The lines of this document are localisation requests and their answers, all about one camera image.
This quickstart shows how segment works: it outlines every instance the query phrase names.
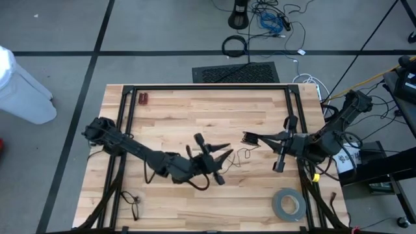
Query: gray tape roll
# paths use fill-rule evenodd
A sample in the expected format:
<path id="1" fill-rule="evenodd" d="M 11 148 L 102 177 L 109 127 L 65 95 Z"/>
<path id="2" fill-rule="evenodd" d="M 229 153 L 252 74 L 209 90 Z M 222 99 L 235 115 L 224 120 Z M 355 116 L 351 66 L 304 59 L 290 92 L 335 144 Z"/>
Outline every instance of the gray tape roll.
<path id="1" fill-rule="evenodd" d="M 296 207 L 294 212 L 291 214 L 286 213 L 281 206 L 281 200 L 286 196 L 293 200 Z M 293 188 L 283 188 L 275 193 L 272 199 L 272 208 L 277 217 L 288 222 L 299 221 L 305 216 L 306 213 L 306 203 L 304 197 Z"/>

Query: butcher block tabletop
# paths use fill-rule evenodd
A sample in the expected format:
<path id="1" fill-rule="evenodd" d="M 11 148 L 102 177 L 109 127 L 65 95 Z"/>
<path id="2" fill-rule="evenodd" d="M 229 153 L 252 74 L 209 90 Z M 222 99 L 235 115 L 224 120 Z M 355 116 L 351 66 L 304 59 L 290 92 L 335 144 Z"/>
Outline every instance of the butcher block tabletop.
<path id="1" fill-rule="evenodd" d="M 107 85 L 99 116 L 116 121 L 122 89 L 123 84 Z M 313 84 L 299 84 L 299 90 L 307 130 L 314 133 L 324 125 L 317 90 Z M 284 172 L 277 173 L 272 170 L 277 155 L 268 146 L 260 142 L 261 147 L 250 154 L 242 149 L 252 149 L 241 143 L 243 131 L 274 134 L 283 130 L 283 121 L 288 116 L 284 91 L 172 89 L 138 92 L 148 94 L 148 103 L 138 104 L 137 95 L 131 128 L 135 140 L 153 150 L 178 152 L 187 157 L 186 145 L 191 147 L 193 155 L 200 152 L 193 136 L 201 133 L 206 143 L 231 143 L 225 150 L 234 149 L 229 156 L 234 164 L 226 161 L 220 171 L 225 185 L 217 185 L 211 178 L 211 186 L 206 191 L 198 191 L 188 183 L 173 184 L 170 177 L 155 176 L 150 184 L 146 184 L 143 161 L 127 154 L 122 190 L 140 197 L 140 218 L 134 221 L 131 205 L 121 199 L 116 230 L 123 226 L 128 226 L 129 231 L 299 231 L 300 226 L 307 227 L 306 217 L 297 222 L 286 222 L 279 219 L 271 207 L 273 195 L 282 188 L 302 192 L 295 159 L 286 156 Z M 127 122 L 130 97 L 126 101 L 122 131 Z M 291 99 L 297 114 L 294 97 Z M 91 153 L 99 150 L 100 147 L 93 147 Z M 74 227 L 82 224 L 100 201 L 109 158 L 102 151 L 88 160 Z M 335 164 L 328 172 L 337 175 Z M 201 187 L 206 183 L 202 175 L 192 181 Z M 322 175 L 319 186 L 328 205 L 331 193 L 337 194 L 333 206 L 339 219 L 348 225 L 339 182 Z M 315 201 L 310 198 L 314 223 L 319 227 Z M 294 210 L 290 199 L 283 200 L 282 205 L 288 212 Z M 104 226 L 109 225 L 111 208 L 112 200 L 107 206 Z"/>

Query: cable bundle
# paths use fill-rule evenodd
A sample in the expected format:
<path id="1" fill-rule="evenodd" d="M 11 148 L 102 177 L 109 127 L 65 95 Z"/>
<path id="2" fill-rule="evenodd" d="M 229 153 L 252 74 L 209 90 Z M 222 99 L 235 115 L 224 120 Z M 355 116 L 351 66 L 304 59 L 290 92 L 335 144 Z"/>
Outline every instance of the cable bundle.
<path id="1" fill-rule="evenodd" d="M 283 30 L 283 22 L 280 17 L 277 17 L 268 12 L 262 12 L 259 15 L 259 22 L 262 29 L 267 29 L 270 33 L 279 34 Z"/>

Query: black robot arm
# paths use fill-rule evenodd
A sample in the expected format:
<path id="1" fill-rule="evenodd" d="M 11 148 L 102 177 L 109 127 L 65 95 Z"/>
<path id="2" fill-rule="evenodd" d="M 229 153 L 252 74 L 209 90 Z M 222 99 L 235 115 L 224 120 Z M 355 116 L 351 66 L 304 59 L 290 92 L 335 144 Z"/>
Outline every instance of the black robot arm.
<path id="1" fill-rule="evenodd" d="M 226 151 L 221 156 L 213 158 L 212 152 L 221 150 L 229 144 L 212 146 L 205 144 L 201 134 L 195 134 L 194 138 L 202 149 L 202 153 L 193 157 L 190 148 L 187 146 L 189 159 L 186 159 L 178 153 L 153 151 L 143 144 L 133 140 L 128 135 L 121 133 L 112 120 L 104 117 L 95 118 L 94 121 L 86 126 L 85 132 L 82 133 L 87 140 L 97 145 L 103 146 L 103 150 L 109 154 L 121 155 L 123 152 L 129 152 L 132 155 L 142 159 L 155 173 L 162 177 L 172 176 L 173 183 L 190 183 L 194 176 L 213 174 L 215 181 L 219 185 L 225 183 L 218 171 L 222 169 L 223 162 L 233 151 Z M 205 188 L 196 187 L 196 189 L 205 190 Z"/>
<path id="2" fill-rule="evenodd" d="M 243 143 L 257 144 L 258 140 L 270 146 L 274 153 L 279 154 L 279 160 L 273 169 L 277 172 L 283 171 L 284 155 L 306 158 L 307 160 L 319 164 L 326 157 L 337 154 L 343 147 L 343 141 L 349 141 L 348 133 L 345 129 L 362 112 L 372 109 L 372 99 L 360 91 L 349 91 L 345 96 L 343 108 L 332 116 L 329 122 L 319 131 L 313 134 L 294 133 L 298 118 L 290 116 L 286 118 L 284 128 L 276 135 L 258 135 L 255 133 L 244 132 Z"/>

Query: black floor mat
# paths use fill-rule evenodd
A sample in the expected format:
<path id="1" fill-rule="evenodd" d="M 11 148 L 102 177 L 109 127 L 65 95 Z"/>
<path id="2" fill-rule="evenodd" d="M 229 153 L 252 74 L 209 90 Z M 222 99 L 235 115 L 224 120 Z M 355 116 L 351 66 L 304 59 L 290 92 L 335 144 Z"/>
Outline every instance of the black floor mat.
<path id="1" fill-rule="evenodd" d="M 274 62 L 192 69 L 194 83 L 280 83 Z"/>

